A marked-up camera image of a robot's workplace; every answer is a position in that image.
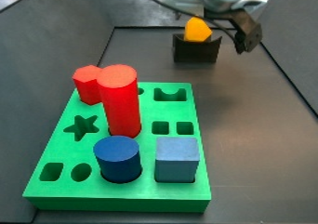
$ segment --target square hole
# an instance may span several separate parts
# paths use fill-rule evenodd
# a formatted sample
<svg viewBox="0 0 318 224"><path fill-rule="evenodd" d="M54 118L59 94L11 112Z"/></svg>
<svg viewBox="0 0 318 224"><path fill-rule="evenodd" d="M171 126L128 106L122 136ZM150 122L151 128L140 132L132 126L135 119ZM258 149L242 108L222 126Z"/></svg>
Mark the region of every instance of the square hole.
<svg viewBox="0 0 318 224"><path fill-rule="evenodd" d="M169 122L153 122L151 132L155 135L169 134Z"/></svg>
<svg viewBox="0 0 318 224"><path fill-rule="evenodd" d="M177 133L179 135L194 135L194 124L191 122L178 122Z"/></svg>

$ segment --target red cylinder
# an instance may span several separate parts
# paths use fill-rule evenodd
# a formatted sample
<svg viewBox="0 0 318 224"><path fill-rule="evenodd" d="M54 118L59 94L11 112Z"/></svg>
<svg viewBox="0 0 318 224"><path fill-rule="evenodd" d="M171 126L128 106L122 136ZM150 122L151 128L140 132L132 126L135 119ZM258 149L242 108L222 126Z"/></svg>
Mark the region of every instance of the red cylinder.
<svg viewBox="0 0 318 224"><path fill-rule="evenodd" d="M142 123L135 69L124 64L107 66L98 75L98 88L111 135L136 137Z"/></svg>

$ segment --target cylinder top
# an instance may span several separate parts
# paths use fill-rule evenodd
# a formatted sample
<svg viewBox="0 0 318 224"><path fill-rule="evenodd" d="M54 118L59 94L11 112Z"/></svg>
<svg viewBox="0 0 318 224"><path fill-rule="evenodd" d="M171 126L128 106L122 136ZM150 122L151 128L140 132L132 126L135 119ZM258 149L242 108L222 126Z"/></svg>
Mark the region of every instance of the cylinder top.
<svg viewBox="0 0 318 224"><path fill-rule="evenodd" d="M135 69L124 64L107 66L98 76L102 86L116 88L130 85L136 79Z"/></svg>
<svg viewBox="0 0 318 224"><path fill-rule="evenodd" d="M132 138L111 136L95 145L95 156L106 162L120 162L131 159L139 152L139 146Z"/></svg>

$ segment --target blue cube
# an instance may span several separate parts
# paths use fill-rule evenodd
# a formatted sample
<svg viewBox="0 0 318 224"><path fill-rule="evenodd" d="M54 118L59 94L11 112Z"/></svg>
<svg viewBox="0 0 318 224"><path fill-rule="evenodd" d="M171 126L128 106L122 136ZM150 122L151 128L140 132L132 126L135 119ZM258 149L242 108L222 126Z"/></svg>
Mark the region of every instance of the blue cube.
<svg viewBox="0 0 318 224"><path fill-rule="evenodd" d="M195 138L157 139L155 180L158 182L194 182L199 161L199 145Z"/></svg>

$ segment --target hole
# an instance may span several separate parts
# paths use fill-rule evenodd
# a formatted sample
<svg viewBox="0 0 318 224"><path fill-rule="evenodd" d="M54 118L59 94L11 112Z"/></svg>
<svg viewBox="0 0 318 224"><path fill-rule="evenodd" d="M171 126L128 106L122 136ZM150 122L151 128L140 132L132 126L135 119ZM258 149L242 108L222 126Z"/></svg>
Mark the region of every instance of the hole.
<svg viewBox="0 0 318 224"><path fill-rule="evenodd" d="M163 92L162 88L155 88L154 100L155 101L186 101L186 90L183 88L179 88L177 93L167 94Z"/></svg>
<svg viewBox="0 0 318 224"><path fill-rule="evenodd" d="M92 173L92 167L87 163L75 166L71 177L76 182L83 182Z"/></svg>
<svg viewBox="0 0 318 224"><path fill-rule="evenodd" d="M63 163L47 163L40 175L40 181L56 181L62 175Z"/></svg>
<svg viewBox="0 0 318 224"><path fill-rule="evenodd" d="M194 124L191 122L178 122L177 133L179 135L194 135Z"/></svg>
<svg viewBox="0 0 318 224"><path fill-rule="evenodd" d="M142 95L144 93L144 89L142 87L138 87L138 95Z"/></svg>
<svg viewBox="0 0 318 224"><path fill-rule="evenodd" d="M66 133L75 134L75 141L80 141L86 135L86 133L96 133L99 131L95 126L96 116L91 116L88 118L83 118L82 116L75 116L75 123L68 126L63 131Z"/></svg>
<svg viewBox="0 0 318 224"><path fill-rule="evenodd" d="M169 122L153 122L153 134L167 135L169 134Z"/></svg>

